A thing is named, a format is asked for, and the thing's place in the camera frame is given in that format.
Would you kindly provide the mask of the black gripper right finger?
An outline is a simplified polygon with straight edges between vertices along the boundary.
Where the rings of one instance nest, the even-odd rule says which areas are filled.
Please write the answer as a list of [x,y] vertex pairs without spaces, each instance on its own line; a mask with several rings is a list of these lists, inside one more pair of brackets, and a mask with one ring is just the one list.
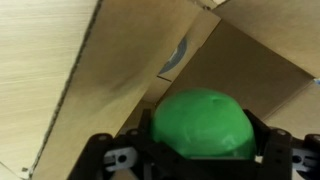
[[271,129],[262,120],[255,116],[250,110],[244,109],[244,113],[248,117],[253,127],[256,146],[264,147],[268,140]]

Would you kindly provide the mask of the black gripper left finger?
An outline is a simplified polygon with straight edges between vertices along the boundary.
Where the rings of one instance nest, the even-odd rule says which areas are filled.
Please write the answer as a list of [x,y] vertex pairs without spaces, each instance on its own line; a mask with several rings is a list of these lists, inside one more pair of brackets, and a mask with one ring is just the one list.
[[142,111],[142,115],[139,121],[138,129],[147,135],[150,135],[151,129],[151,122],[152,122],[152,110],[151,109],[144,109]]

